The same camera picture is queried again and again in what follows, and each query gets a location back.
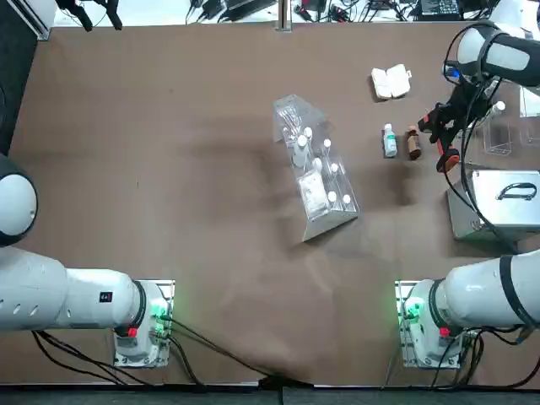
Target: sticker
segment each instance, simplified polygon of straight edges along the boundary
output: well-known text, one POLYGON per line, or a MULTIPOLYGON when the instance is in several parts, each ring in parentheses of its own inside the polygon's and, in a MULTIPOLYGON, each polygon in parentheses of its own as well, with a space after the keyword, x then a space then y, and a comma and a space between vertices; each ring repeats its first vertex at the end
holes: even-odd
POLYGON ((112 302, 112 292, 100 293, 100 302, 112 302))

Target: transparent box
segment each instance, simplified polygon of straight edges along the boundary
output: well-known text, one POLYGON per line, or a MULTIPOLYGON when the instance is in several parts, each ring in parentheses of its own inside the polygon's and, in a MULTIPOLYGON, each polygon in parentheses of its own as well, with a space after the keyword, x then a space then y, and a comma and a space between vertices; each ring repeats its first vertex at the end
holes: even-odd
POLYGON ((540 97, 531 90, 520 87, 521 144, 540 146, 540 97))
POLYGON ((359 215, 347 172, 326 116, 297 95, 274 102, 273 138, 283 140, 304 205, 309 240, 359 215))
POLYGON ((510 126, 505 111, 490 112, 479 124, 476 132, 480 132, 483 139, 483 151, 486 154, 506 156, 512 151, 510 139, 510 126))

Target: brown table surface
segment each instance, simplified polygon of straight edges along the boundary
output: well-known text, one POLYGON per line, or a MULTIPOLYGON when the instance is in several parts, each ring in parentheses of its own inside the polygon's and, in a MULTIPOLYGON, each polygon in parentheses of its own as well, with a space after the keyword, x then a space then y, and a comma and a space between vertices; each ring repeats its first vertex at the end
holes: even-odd
MULTIPOLYGON (((318 384, 380 385, 397 345, 394 281, 496 255, 452 239, 436 149, 423 136, 424 154, 410 162, 403 143, 407 126, 450 93, 440 68, 461 27, 54 29, 38 46, 11 152, 40 198, 20 245, 67 267, 175 279, 175 316, 254 365, 318 384), (410 93, 374 102, 371 69, 397 63, 412 72, 410 93), (300 197, 272 137, 273 101, 287 94, 334 124, 362 211, 309 243, 294 236, 300 197), (394 160, 381 151, 387 122, 399 135, 394 160)), ((110 331, 57 334, 111 360, 110 331)), ((536 362, 536 338, 519 348, 487 340, 477 382, 517 381, 536 362)), ((48 362, 29 332, 3 333, 0 345, 10 364, 1 382, 93 381, 48 362)), ((204 381, 260 377, 194 343, 186 351, 204 381)), ((139 374, 186 381, 175 360, 139 374)), ((398 367, 391 383, 432 376, 398 367)))

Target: case handle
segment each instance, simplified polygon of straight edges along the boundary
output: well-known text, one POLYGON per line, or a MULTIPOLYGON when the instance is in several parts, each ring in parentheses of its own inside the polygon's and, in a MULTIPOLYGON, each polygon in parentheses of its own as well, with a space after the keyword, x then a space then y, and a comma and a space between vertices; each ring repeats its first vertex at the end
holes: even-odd
POLYGON ((523 198, 526 201, 531 201, 537 195, 537 187, 529 182, 526 183, 512 183, 509 186, 506 186, 497 196, 498 200, 503 198, 523 198), (513 188, 531 188, 532 192, 530 194, 506 194, 513 188))

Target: green indicator light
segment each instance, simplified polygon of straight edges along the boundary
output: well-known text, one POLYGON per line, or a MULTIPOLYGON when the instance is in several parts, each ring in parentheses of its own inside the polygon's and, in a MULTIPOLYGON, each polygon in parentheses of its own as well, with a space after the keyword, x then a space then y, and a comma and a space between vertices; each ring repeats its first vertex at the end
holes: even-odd
POLYGON ((424 308, 424 300, 417 297, 408 299, 405 305, 405 309, 406 309, 407 316, 409 319, 418 318, 423 308, 424 308))

